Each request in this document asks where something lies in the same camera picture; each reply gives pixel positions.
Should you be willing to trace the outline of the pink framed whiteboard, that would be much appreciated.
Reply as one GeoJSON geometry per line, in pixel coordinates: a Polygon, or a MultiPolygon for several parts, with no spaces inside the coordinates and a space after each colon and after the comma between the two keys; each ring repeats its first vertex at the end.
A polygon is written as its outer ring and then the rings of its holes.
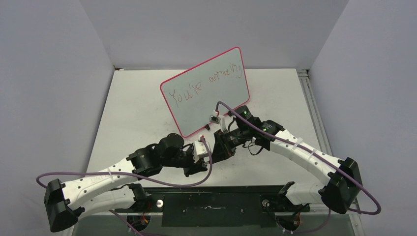
{"type": "Polygon", "coordinates": [[[233,47],[160,84],[160,91],[179,133],[189,137],[209,124],[214,110],[224,115],[226,108],[236,108],[250,99],[243,57],[233,47]]]}

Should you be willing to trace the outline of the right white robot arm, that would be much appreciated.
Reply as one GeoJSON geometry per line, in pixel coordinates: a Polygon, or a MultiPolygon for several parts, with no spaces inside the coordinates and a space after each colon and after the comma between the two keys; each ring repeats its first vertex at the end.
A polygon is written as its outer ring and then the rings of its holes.
{"type": "Polygon", "coordinates": [[[237,128],[226,129],[224,117],[213,111],[209,120],[221,129],[214,133],[212,151],[214,162],[225,160],[235,154],[237,146],[247,142],[260,146],[293,161],[318,179],[317,183],[288,182],[279,192],[278,204],[283,210],[292,210],[305,204],[324,204],[332,211],[345,214],[360,188],[361,176],[357,162],[325,154],[297,138],[282,125],[272,121],[261,121],[251,114],[247,106],[235,109],[237,128]]]}

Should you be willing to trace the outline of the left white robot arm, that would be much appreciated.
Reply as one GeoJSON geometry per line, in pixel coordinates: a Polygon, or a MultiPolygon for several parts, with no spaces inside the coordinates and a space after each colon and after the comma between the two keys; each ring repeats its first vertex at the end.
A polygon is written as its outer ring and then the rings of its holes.
{"type": "Polygon", "coordinates": [[[204,136],[185,145],[180,135],[172,133],[101,171],[79,174],[78,179],[65,182],[54,179],[43,185],[49,229],[61,232],[90,214],[118,208],[142,211],[148,194],[137,183],[139,180],[181,188],[185,185],[163,182],[153,176],[163,167],[182,168],[186,176],[211,172],[212,164],[212,149],[204,136]]]}

